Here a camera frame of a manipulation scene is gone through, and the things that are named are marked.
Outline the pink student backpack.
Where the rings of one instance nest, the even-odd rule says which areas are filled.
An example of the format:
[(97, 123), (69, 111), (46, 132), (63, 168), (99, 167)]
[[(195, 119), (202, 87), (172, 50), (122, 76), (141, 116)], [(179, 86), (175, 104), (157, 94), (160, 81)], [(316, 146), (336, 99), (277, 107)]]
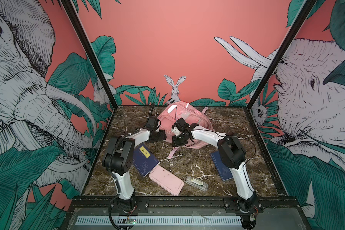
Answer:
[[(164, 130), (167, 136), (165, 141), (172, 144), (172, 125), (176, 122), (176, 120), (180, 118), (183, 118), (189, 124), (189, 127), (187, 129), (193, 130), (195, 128), (201, 127), (204, 129), (213, 130), (213, 126), (208, 117), (205, 115), (205, 112), (206, 108), (203, 110), (203, 112), (201, 112), (194, 108), (191, 104), (183, 101), (172, 103), (167, 106), (158, 116), (158, 119), (161, 122), (159, 129)], [(206, 145), (208, 144), (203, 141), (189, 140), (188, 143), (183, 147), (200, 149)], [(173, 147), (173, 150), (168, 156), (169, 159), (173, 157), (178, 148), (179, 147)]]

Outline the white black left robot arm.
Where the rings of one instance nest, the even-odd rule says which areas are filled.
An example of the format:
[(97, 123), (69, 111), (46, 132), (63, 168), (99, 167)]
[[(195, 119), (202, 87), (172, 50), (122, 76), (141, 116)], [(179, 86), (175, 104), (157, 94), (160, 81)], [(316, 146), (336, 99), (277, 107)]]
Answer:
[(136, 146), (144, 142), (166, 140), (164, 130), (150, 131), (140, 128), (134, 133), (123, 136), (112, 136), (102, 160), (102, 166), (111, 174), (117, 187), (118, 198), (130, 200), (134, 196), (129, 170), (133, 164), (133, 154)]

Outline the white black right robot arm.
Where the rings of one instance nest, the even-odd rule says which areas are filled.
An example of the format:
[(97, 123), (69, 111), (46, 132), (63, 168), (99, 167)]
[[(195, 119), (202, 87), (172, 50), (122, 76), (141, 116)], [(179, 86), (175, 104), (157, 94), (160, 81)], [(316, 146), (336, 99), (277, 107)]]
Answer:
[(229, 168), (237, 187), (237, 194), (244, 200), (249, 200), (255, 194), (246, 169), (245, 149), (234, 136), (218, 133), (201, 127), (191, 131), (182, 131), (172, 136), (174, 147), (184, 146), (189, 140), (203, 141), (218, 149), (221, 162)]

